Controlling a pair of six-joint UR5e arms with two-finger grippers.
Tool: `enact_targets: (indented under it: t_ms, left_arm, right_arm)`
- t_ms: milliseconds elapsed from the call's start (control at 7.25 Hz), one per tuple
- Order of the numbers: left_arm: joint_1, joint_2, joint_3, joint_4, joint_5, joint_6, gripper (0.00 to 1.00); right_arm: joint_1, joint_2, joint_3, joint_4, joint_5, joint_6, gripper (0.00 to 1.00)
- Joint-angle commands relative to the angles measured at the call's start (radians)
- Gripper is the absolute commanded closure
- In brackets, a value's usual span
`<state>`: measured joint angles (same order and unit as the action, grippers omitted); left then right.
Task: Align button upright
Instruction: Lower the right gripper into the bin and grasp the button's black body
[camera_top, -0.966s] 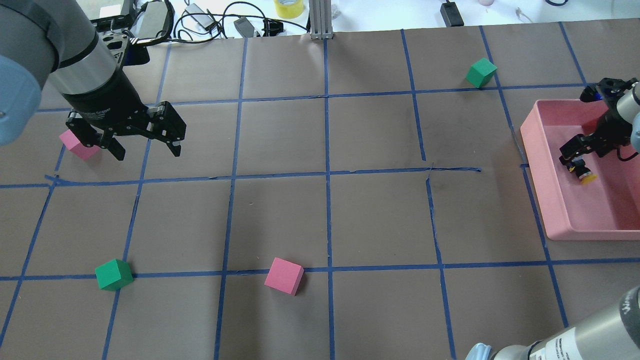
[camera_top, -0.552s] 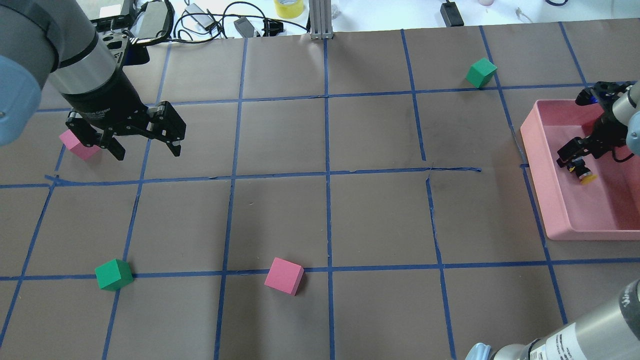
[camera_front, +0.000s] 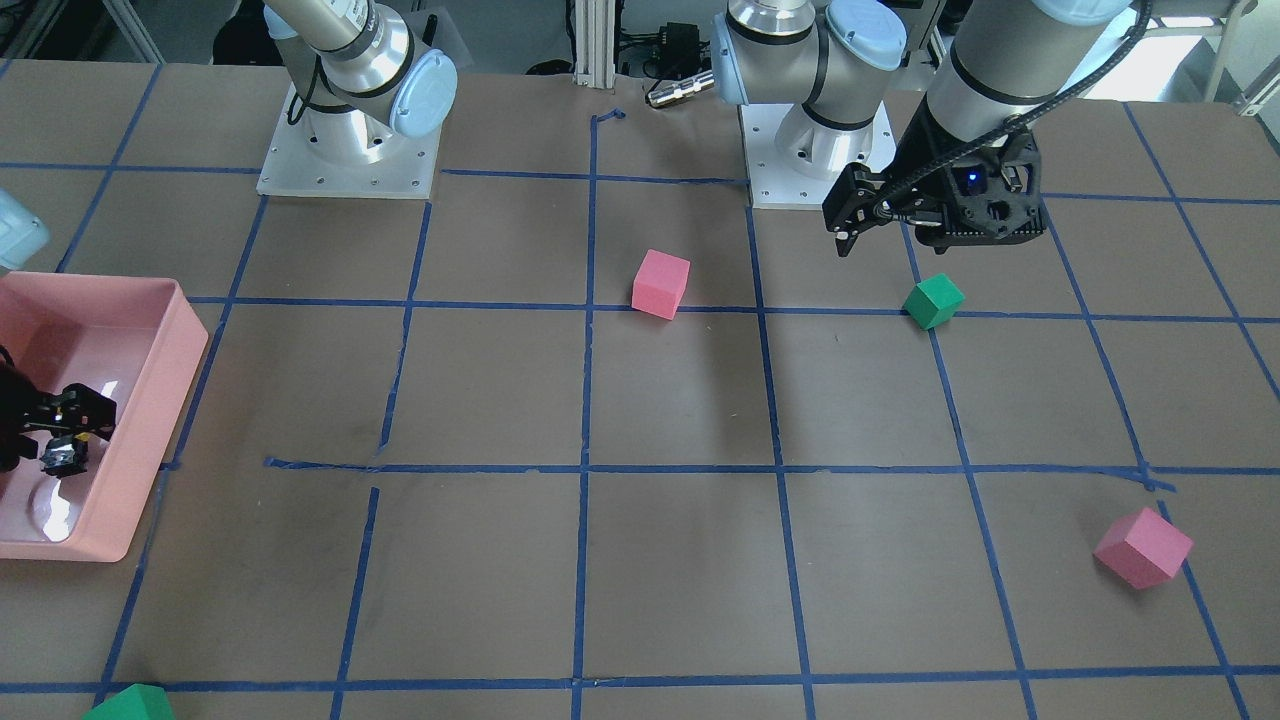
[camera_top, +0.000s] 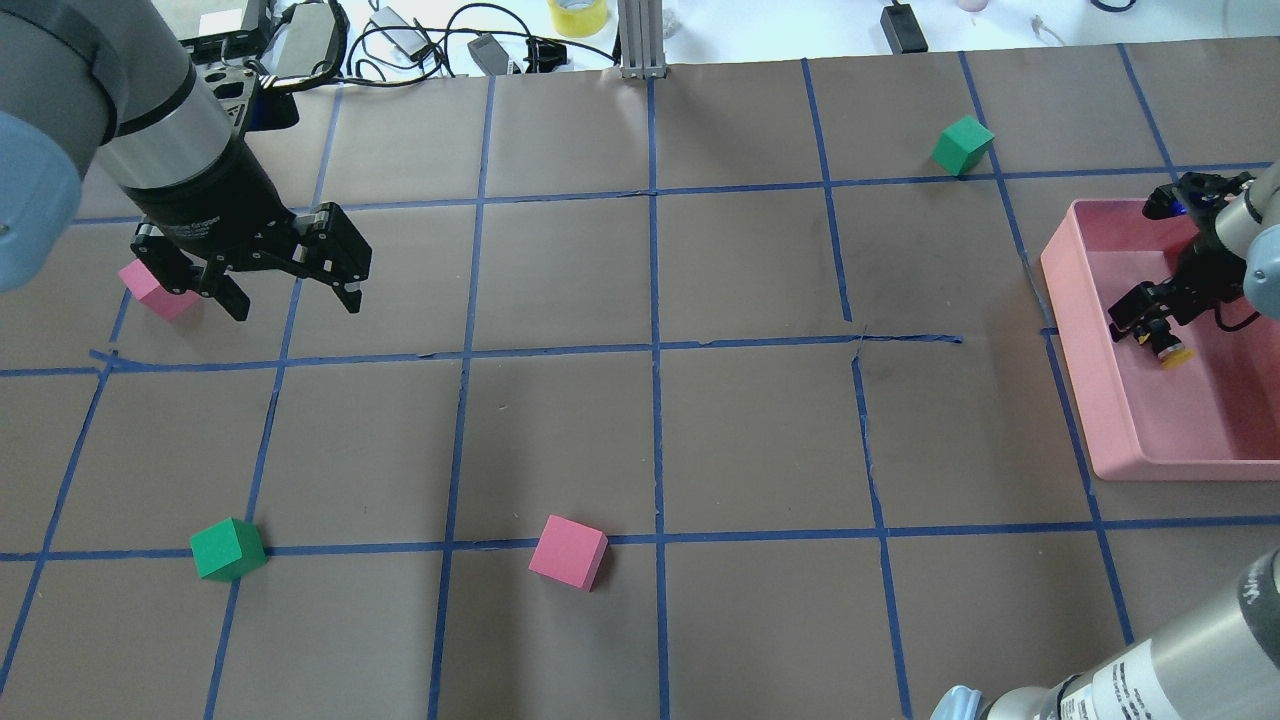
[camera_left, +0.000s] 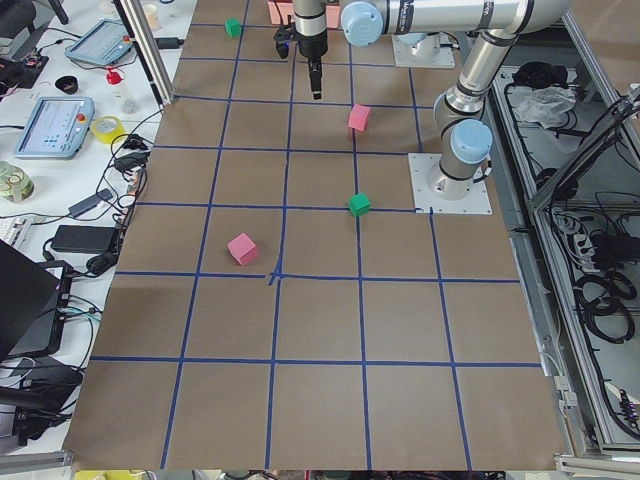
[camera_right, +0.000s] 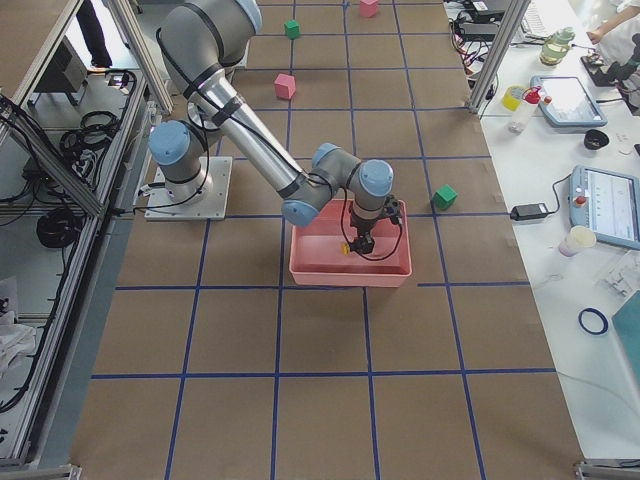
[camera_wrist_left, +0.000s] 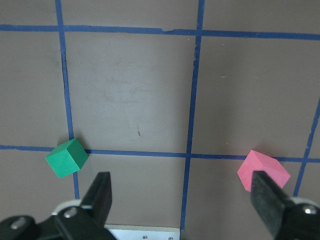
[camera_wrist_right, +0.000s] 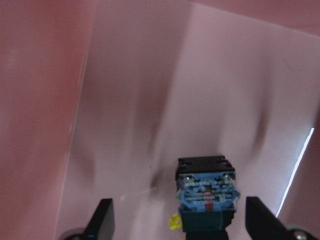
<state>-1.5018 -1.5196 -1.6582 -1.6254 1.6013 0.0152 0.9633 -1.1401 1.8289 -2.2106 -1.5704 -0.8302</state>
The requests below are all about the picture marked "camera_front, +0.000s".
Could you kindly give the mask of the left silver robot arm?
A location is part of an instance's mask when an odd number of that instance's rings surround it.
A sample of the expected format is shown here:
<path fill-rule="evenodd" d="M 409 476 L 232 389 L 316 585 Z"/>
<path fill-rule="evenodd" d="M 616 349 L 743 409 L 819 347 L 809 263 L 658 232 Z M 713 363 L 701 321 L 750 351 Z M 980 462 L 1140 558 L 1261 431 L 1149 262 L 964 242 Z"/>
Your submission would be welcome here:
<path fill-rule="evenodd" d="M 788 106 L 778 149 L 831 183 L 820 210 L 840 256 L 897 222 L 938 254 L 1019 245 L 1044 232 L 1034 124 L 1133 50 L 1149 4 L 1112 55 L 1076 78 L 1125 8 L 974 1 L 881 170 L 858 154 L 908 50 L 908 27 L 883 3 L 730 1 L 716 17 L 710 70 L 728 104 Z"/>

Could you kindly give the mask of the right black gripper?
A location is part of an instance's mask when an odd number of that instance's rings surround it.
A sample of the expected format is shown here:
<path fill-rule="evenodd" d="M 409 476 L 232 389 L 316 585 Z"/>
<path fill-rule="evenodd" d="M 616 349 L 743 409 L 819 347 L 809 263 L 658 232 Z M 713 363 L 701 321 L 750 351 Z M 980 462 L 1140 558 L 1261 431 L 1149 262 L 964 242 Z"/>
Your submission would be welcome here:
<path fill-rule="evenodd" d="M 59 395 L 44 395 L 20 372 L 1 346 L 1 473 L 14 470 L 23 459 L 36 459 L 38 442 L 24 433 L 26 416 L 38 404 L 38 428 L 51 436 L 87 432 L 110 441 L 116 427 L 116 401 L 81 383 Z"/>

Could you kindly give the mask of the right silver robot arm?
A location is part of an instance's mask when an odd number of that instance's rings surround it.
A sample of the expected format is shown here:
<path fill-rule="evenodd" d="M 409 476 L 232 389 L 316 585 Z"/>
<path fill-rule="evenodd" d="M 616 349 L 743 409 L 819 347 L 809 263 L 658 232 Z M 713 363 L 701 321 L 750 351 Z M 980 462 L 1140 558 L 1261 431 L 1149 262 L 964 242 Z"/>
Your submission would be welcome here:
<path fill-rule="evenodd" d="M 372 1 L 268 1 L 265 24 L 291 74 L 256 190 L 296 199 L 430 196 L 454 63 Z M 3 470 L 37 461 L 86 471 L 90 441 L 113 437 L 116 402 L 88 386 L 42 391 L 3 355 Z"/>

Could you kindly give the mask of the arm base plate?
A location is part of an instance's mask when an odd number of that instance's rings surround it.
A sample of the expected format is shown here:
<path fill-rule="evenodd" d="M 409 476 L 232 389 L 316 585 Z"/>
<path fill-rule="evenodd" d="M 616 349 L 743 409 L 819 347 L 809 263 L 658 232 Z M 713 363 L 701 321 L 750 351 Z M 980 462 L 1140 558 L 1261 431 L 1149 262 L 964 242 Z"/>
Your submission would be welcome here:
<path fill-rule="evenodd" d="M 256 191 L 296 199 L 429 200 L 442 131 L 397 135 L 358 110 L 307 110 L 291 124 L 294 90 L 268 145 Z"/>
<path fill-rule="evenodd" d="M 896 151 L 884 104 L 852 131 L 820 126 L 799 105 L 744 105 L 739 117 L 755 209 L 818 209 L 846 165 L 881 172 Z"/>

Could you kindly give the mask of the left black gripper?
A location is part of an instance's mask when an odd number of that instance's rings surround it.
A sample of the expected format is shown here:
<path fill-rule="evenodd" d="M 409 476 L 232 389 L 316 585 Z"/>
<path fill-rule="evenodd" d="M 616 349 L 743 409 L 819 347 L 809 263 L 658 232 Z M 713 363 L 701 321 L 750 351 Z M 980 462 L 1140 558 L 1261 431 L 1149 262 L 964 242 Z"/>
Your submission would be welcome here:
<path fill-rule="evenodd" d="M 1044 232 L 1041 151 L 1024 124 L 972 149 L 913 183 L 863 163 L 849 163 L 822 201 L 826 229 L 846 258 L 865 232 L 916 227 L 928 247 L 1025 243 Z"/>

